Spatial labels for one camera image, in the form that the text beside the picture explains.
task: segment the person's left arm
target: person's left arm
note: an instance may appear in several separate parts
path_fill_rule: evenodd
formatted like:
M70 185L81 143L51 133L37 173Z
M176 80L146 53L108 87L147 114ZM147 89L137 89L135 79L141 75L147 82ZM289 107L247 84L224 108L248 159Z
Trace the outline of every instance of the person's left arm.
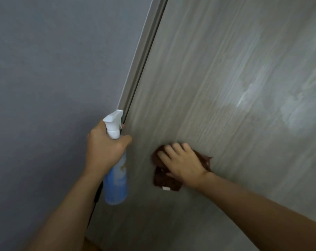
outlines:
M87 136L86 166L60 206L30 244L27 251L80 250L92 212L95 193L104 176L131 143L129 135L111 140L103 121Z

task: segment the bottle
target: bottle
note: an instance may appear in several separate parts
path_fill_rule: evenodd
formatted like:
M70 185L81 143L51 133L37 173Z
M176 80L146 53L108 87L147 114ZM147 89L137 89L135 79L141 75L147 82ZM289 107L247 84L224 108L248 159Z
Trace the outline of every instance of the bottle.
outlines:
M122 110L116 110L103 119L106 124L107 133L111 139L118 139L120 137L119 130L122 129L122 115ZM126 159L127 154L124 152L119 162L110 169L109 173L103 179L104 199L109 205L117 205L127 197Z

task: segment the microfiber cloth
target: microfiber cloth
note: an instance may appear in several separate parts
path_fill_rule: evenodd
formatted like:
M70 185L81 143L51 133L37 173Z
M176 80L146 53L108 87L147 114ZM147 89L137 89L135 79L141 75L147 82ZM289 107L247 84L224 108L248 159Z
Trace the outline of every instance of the microfiber cloth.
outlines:
M164 190L174 190L179 191L182 183L180 181L177 181L173 177L170 177L167 175L169 173L169 169L167 166L160 160L157 153L159 151L165 152L165 145L160 145L152 154L151 160L152 163L156 166L155 175L153 178L153 184L155 186L161 187ZM202 155L201 153L194 151L198 159L200 160L202 166L207 171L211 172L210 170L210 159L212 157L208 157L205 155Z

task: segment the door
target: door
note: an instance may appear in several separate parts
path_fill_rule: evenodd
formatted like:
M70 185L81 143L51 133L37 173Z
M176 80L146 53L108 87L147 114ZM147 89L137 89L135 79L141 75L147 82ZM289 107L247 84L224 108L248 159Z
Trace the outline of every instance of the door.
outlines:
M174 141L316 220L316 0L168 0L125 132L130 194L89 228L105 250L256 250L194 190L153 186Z

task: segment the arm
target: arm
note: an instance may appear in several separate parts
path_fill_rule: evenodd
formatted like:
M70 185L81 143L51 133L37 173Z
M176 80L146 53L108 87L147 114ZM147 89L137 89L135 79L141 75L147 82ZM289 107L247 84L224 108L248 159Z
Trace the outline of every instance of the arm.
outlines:
M131 140L129 135L111 140L102 121L92 129L87 136L83 174L32 241L28 251L81 249L97 188L120 160Z
M316 250L316 222L207 172L186 143L165 150L158 156L173 177L213 201L260 250Z

